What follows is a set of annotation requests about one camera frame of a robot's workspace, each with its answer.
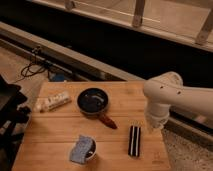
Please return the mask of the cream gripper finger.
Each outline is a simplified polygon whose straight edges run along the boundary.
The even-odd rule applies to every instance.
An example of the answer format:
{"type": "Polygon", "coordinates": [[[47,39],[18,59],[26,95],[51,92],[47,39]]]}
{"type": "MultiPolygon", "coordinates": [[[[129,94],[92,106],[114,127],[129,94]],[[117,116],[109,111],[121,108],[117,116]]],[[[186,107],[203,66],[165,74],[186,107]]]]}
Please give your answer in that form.
{"type": "Polygon", "coordinates": [[[148,124],[148,131],[150,134],[156,133],[157,131],[160,131],[163,128],[164,128],[164,126],[162,124],[160,124],[160,125],[153,125],[151,123],[148,124]]]}

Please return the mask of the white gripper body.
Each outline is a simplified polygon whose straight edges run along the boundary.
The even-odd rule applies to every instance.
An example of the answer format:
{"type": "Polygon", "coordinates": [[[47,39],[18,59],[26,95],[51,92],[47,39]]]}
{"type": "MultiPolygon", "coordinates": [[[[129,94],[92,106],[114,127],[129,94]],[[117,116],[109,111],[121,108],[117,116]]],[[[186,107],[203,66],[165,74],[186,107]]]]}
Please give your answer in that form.
{"type": "Polygon", "coordinates": [[[149,101],[145,108],[147,121],[153,125],[162,124],[164,126],[169,119],[169,109],[170,106],[168,104],[149,101]]]}

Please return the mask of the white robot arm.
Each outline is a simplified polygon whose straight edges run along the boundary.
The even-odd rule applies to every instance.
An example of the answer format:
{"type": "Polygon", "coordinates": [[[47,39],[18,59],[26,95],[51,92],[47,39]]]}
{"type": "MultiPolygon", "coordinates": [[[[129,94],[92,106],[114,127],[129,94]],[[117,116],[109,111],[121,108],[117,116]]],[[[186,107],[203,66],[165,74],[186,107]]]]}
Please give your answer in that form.
{"type": "Polygon", "coordinates": [[[153,129],[163,129],[169,119],[171,106],[213,117],[213,89],[183,85],[176,72],[166,72],[144,82],[147,98],[145,116],[153,129]]]}

